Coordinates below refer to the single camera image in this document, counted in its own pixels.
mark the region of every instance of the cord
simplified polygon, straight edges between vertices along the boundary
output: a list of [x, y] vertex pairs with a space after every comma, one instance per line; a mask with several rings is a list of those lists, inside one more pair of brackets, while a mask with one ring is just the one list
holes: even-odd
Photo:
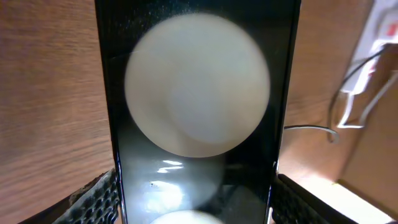
[[338, 133], [330, 128], [326, 128], [323, 126], [317, 126], [317, 125], [310, 125], [310, 124], [303, 124], [303, 125], [291, 125], [291, 126], [284, 126], [284, 130], [289, 130], [289, 129], [304, 129], [304, 128], [313, 128], [313, 129], [319, 129], [319, 130], [324, 130], [327, 131], [328, 134], [333, 135], [333, 143], [338, 143], [340, 137]]
[[346, 100], [346, 109], [341, 117], [340, 122], [337, 124], [337, 128], [363, 128], [365, 127], [367, 117], [371, 110], [374, 108], [374, 106], [377, 104], [377, 102], [380, 100], [380, 98], [386, 93], [388, 89], [394, 84], [394, 82], [398, 80], [398, 70], [393, 71], [390, 79], [384, 84], [384, 86], [379, 90], [379, 92], [374, 96], [374, 98], [369, 102], [369, 104], [365, 107], [364, 111], [362, 112], [360, 118], [359, 118], [359, 124], [358, 125], [352, 125], [349, 124], [347, 125], [347, 119], [349, 117], [349, 114], [351, 113], [351, 109], [353, 107], [353, 101], [354, 101], [354, 95], [349, 93], [348, 98]]
[[[328, 114], [327, 114], [327, 121], [326, 121], [326, 126], [328, 129], [331, 128], [331, 112], [333, 111], [333, 107], [336, 104], [336, 100], [337, 97], [339, 95], [339, 92], [341, 90], [341, 88], [347, 83], [347, 81], [353, 76], [355, 75], [355, 73], [361, 69], [364, 65], [366, 65], [366, 63], [368, 63], [370, 60], [374, 59], [375, 57], [380, 56], [381, 54], [383, 54], [388, 48], [390, 47], [390, 45], [385, 46], [383, 49], [381, 49], [380, 51], [378, 51], [377, 53], [375, 53], [374, 55], [368, 57], [364, 62], [362, 62], [361, 64], [359, 64], [352, 72], [349, 73], [349, 75], [347, 75], [347, 77], [345, 77], [343, 79], [343, 81], [340, 84], [340, 87], [337, 89], [337, 91], [335, 92], [335, 94], [333, 95], [333, 97], [331, 98], [330, 104], [329, 104], [329, 108], [328, 108]], [[331, 143], [336, 143], [336, 139], [333, 139], [330, 133], [327, 133], [327, 138], [328, 141]]]

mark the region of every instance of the black mesh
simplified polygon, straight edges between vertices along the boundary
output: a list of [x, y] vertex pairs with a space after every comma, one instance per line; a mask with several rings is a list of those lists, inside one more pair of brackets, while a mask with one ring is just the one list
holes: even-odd
[[118, 189], [115, 171], [107, 172], [81, 196], [55, 224], [111, 224], [118, 218]]
[[270, 203], [276, 224], [355, 223], [282, 174], [272, 183]]

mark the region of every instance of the wood grain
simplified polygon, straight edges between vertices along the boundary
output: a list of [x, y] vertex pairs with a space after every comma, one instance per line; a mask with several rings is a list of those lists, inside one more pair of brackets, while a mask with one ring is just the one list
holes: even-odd
[[93, 1], [0, 4], [0, 217], [20, 222], [113, 167]]

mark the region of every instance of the glossy black panel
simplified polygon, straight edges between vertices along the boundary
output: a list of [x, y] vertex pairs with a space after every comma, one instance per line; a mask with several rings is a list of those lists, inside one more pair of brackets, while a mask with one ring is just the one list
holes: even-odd
[[[176, 210], [208, 212], [225, 223], [262, 223], [278, 160], [299, 1], [97, 0], [109, 122], [122, 218], [150, 223]], [[124, 98], [124, 72], [139, 39], [180, 14], [215, 14], [243, 28], [262, 50], [271, 75], [267, 111], [240, 145], [219, 156], [176, 156], [147, 139]]]

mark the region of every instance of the white wire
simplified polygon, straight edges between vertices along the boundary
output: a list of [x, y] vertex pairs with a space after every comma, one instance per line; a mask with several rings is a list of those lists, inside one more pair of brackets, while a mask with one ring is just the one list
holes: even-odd
[[397, 79], [398, 79], [398, 71], [393, 71], [393, 74], [391, 75], [391, 77], [387, 81], [387, 83], [384, 84], [384, 86], [380, 89], [380, 91], [376, 94], [376, 96], [365, 107], [364, 111], [361, 114], [361, 117], [359, 118], [359, 125], [347, 125], [347, 124], [345, 124], [347, 122], [349, 114], [351, 113], [351, 110], [353, 108], [353, 102], [354, 102], [354, 95], [348, 94], [348, 97], [347, 97], [347, 100], [346, 100], [346, 108], [344, 110], [343, 116], [340, 119], [340, 122], [337, 125], [337, 128], [363, 128], [363, 127], [365, 127], [368, 115], [372, 111], [372, 109], [374, 108], [374, 105], [377, 104], [377, 102], [380, 100], [380, 98], [386, 93], [386, 91], [388, 89], [390, 89], [392, 84], [394, 84], [394, 82]]
[[313, 128], [313, 129], [319, 129], [322, 131], [327, 131], [328, 133], [333, 135], [333, 143], [338, 143], [340, 140], [340, 136], [335, 130], [332, 130], [327, 127], [323, 126], [318, 126], [318, 125], [311, 125], [311, 124], [303, 124], [303, 125], [291, 125], [291, 126], [284, 126], [284, 130], [291, 130], [291, 129], [305, 129], [305, 128]]

